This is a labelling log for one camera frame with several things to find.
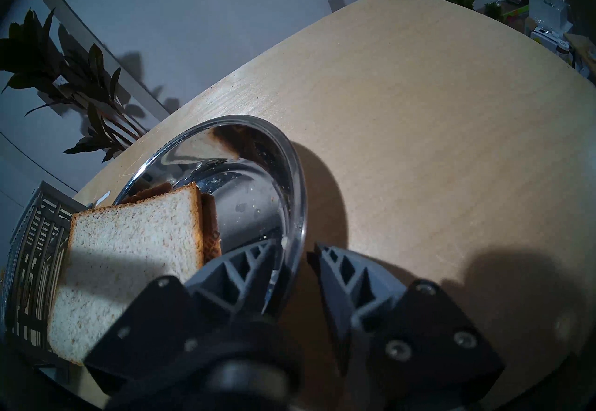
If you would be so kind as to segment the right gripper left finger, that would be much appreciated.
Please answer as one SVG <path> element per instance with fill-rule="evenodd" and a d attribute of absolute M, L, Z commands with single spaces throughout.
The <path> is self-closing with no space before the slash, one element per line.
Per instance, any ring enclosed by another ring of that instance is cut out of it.
<path fill-rule="evenodd" d="M 101 391 L 115 395 L 236 317 L 262 313 L 279 247 L 267 239 L 227 252 L 186 285 L 175 276 L 152 280 L 85 358 Z"/>

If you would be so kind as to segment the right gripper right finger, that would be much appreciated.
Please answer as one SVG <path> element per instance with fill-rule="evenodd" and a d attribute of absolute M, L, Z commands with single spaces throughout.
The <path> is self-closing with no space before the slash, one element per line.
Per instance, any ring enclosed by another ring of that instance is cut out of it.
<path fill-rule="evenodd" d="M 373 259 L 322 243 L 307 261 L 343 380 L 340 404 L 473 404 L 504 371 L 433 281 L 406 285 Z"/>

